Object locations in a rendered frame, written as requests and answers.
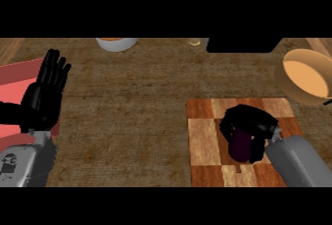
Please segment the tan pot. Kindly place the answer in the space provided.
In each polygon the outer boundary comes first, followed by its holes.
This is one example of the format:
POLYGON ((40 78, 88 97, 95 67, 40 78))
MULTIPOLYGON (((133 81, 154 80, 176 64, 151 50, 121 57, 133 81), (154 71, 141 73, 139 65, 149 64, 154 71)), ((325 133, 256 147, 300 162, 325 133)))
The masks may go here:
POLYGON ((273 73, 284 94, 304 105, 332 105, 332 59, 310 49, 290 51, 273 73))

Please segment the checkered wooden cutting board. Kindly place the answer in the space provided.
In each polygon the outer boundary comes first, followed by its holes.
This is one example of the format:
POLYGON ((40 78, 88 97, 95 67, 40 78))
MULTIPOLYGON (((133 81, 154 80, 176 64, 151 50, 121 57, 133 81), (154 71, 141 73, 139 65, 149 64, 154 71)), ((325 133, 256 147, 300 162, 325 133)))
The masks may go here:
POLYGON ((291 104, 285 98, 192 98, 188 100, 188 146, 191 184, 206 187, 287 187, 270 159, 238 163, 220 133, 220 119, 238 104, 263 109, 279 120, 282 137, 303 135, 291 104))

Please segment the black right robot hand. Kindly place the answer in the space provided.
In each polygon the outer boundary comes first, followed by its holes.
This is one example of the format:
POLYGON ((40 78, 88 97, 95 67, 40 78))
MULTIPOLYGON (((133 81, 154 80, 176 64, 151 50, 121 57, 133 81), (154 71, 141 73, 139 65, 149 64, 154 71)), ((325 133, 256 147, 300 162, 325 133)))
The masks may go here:
POLYGON ((239 104, 229 108, 220 121, 220 132, 231 143, 234 130, 239 129, 253 136, 253 155, 247 162, 263 160, 265 141, 273 138, 278 119, 265 110, 239 104))

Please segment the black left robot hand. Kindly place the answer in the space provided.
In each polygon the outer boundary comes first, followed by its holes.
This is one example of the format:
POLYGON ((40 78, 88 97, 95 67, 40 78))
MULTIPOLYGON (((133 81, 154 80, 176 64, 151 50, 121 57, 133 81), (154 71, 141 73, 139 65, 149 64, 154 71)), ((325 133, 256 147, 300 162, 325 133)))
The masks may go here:
POLYGON ((71 64, 51 49, 45 56, 37 81, 27 87, 21 104, 0 101, 0 124, 20 125, 21 132, 49 131, 58 124, 62 92, 71 64))

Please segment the black appliance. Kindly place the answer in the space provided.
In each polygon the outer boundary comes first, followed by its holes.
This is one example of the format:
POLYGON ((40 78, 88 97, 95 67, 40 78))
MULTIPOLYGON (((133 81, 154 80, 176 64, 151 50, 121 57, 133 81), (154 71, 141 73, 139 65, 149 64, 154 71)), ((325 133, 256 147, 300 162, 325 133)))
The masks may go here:
POLYGON ((210 38, 207 51, 210 53, 270 53, 281 38, 210 38))

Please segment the white bowl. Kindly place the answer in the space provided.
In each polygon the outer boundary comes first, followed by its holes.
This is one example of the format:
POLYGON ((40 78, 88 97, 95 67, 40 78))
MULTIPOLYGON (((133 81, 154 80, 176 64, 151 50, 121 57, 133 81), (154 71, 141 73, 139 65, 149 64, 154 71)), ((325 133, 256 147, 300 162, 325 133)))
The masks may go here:
POLYGON ((104 50, 123 52, 135 46, 138 38, 98 38, 96 41, 104 50))

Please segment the dark purple eggplant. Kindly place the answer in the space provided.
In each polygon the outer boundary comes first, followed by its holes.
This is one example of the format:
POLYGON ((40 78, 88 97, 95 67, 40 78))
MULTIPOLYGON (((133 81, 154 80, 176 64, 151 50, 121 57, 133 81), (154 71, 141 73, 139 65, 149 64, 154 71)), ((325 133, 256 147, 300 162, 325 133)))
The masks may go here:
POLYGON ((231 137, 229 154, 239 163, 245 163, 253 155, 253 136, 239 129, 234 130, 231 137))

